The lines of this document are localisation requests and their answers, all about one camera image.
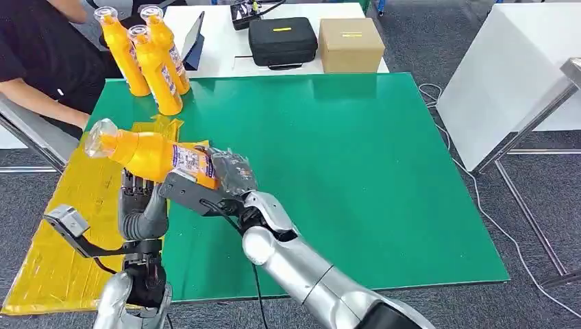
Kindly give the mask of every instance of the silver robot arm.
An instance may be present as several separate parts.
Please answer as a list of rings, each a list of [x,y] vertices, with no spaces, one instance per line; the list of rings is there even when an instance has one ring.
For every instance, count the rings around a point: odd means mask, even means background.
[[[101,292],[93,329],[161,329],[171,303],[171,286],[166,284],[162,303],[157,308],[142,308],[138,314],[127,312],[125,305],[134,278],[126,271],[113,275]]]
[[[246,257],[325,328],[435,328],[411,306],[359,285],[319,255],[304,241],[274,196],[250,192],[244,207],[258,209],[263,218],[245,230],[242,245]]]

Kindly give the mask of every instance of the orange bottle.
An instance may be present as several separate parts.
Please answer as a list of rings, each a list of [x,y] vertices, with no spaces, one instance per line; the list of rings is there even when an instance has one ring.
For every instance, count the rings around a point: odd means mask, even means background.
[[[187,93],[190,90],[190,81],[186,76],[186,69],[184,68],[184,63],[182,63],[180,53],[175,48],[175,43],[173,43],[173,33],[163,21],[162,8],[149,5],[141,10],[141,18],[149,27],[149,35],[153,43],[165,50],[165,64],[170,68],[175,67],[176,74],[173,74],[173,70],[170,70],[170,76],[177,86],[177,91],[180,95]]]
[[[102,119],[91,128],[84,150],[91,158],[108,157],[146,180],[163,182],[168,172],[181,168],[191,173],[198,184],[218,187],[205,153],[168,141],[157,132],[128,132],[111,120]]]
[[[131,94],[138,97],[149,95],[149,87],[137,63],[135,48],[127,37],[127,30],[119,22],[115,8],[98,8],[95,10],[95,19],[101,23],[107,46],[125,77]]]
[[[137,61],[145,76],[145,81],[151,89],[158,109],[163,115],[175,115],[182,111],[182,98],[177,92],[175,83],[171,79],[171,72],[175,72],[165,63],[165,51],[159,49],[149,37],[145,25],[135,25],[127,32],[135,44]]]

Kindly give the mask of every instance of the person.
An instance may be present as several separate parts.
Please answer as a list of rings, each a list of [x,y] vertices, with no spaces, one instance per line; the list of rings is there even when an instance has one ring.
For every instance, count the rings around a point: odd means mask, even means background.
[[[105,86],[79,0],[0,0],[0,93],[80,138]]]

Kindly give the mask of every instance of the yellow label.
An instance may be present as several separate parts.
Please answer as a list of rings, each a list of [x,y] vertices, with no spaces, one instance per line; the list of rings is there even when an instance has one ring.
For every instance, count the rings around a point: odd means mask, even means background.
[[[363,33],[361,32],[343,32],[343,38],[353,38],[353,37],[361,37]]]

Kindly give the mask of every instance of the floor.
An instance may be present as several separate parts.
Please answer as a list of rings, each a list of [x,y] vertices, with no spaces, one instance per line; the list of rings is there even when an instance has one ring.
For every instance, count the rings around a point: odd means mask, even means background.
[[[410,71],[418,84],[444,87],[468,49],[492,1],[388,0],[386,14],[376,19],[386,45],[391,71]],[[368,16],[376,18],[374,9]],[[535,134],[529,142],[571,147],[581,141],[572,133]],[[0,166],[34,161],[27,151],[0,151]],[[568,269],[581,268],[581,161],[578,156],[509,156],[506,170],[520,188],[532,212]],[[0,297],[8,292],[57,182],[56,175],[0,175]],[[463,176],[474,198],[471,180]],[[555,275],[512,195],[495,168],[478,178],[486,211],[520,244],[532,273]],[[519,261],[515,246],[486,219],[485,226],[507,267],[511,281],[503,284],[432,287],[390,291],[423,313],[437,328],[581,328],[581,319],[541,295]],[[581,310],[581,284],[548,293],[574,310]],[[318,328],[294,301],[265,302],[270,328]],[[174,328],[261,328],[258,303],[226,302],[173,305]],[[0,328],[89,328],[94,313],[32,317],[2,317]]]

